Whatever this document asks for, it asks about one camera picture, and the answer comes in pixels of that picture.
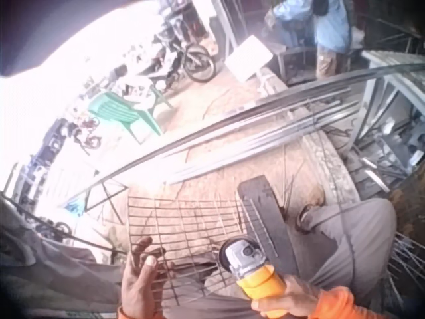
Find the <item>knee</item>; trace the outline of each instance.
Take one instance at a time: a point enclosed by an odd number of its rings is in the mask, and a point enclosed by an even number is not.
[[[388,199],[374,198],[365,201],[365,204],[368,206],[369,215],[377,220],[383,231],[396,232],[396,211]]]

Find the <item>blue shirt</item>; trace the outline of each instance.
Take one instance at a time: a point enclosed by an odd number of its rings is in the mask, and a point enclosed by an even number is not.
[[[351,28],[344,0],[328,0],[325,16],[314,16],[316,42],[335,52],[346,53],[351,44]],[[305,21],[312,15],[312,0],[286,0],[273,9],[282,21]]]

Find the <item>hand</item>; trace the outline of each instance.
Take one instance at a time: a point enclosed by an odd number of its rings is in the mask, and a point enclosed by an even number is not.
[[[285,276],[286,290],[283,296],[253,300],[251,308],[266,317],[270,310],[284,309],[296,317],[306,317],[314,312],[319,302],[320,289],[294,276]]]
[[[264,21],[266,22],[267,27],[270,30],[273,30],[274,26],[276,25],[276,16],[273,13],[273,9],[267,11],[266,16],[264,17]]]
[[[133,253],[128,254],[124,269],[121,287],[122,311],[133,319],[150,319],[159,312],[162,290],[167,282],[165,264],[157,260],[165,254],[165,249],[158,248],[145,253],[150,244],[151,237],[142,238]],[[173,267],[173,263],[167,264],[168,269]]]

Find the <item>white board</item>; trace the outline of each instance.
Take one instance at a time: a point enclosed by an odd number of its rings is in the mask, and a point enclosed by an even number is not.
[[[240,82],[248,80],[273,57],[273,54],[254,35],[247,38],[227,58],[226,66]]]

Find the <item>yellow angle grinder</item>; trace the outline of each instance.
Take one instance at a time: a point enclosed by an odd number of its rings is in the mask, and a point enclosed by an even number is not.
[[[236,278],[236,283],[251,299],[281,296],[286,290],[285,282],[276,274],[259,244],[248,236],[228,239],[220,248],[218,259],[221,266]],[[269,318],[280,318],[285,310],[266,313]]]

